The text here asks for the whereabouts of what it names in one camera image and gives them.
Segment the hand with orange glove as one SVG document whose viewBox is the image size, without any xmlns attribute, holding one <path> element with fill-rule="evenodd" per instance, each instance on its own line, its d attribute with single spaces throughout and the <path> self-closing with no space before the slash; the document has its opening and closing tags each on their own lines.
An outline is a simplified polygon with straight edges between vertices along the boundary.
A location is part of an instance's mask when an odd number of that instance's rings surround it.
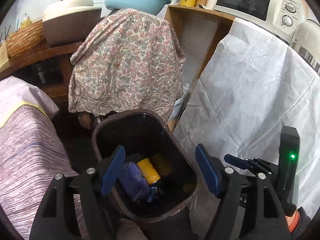
<svg viewBox="0 0 320 240">
<path fill-rule="evenodd" d="M 311 222 L 311 218 L 306 214 L 306 211 L 302 206 L 295 211 L 292 217 L 286 216 L 285 218 L 289 227 L 291 239 L 298 239 Z"/>
</svg>

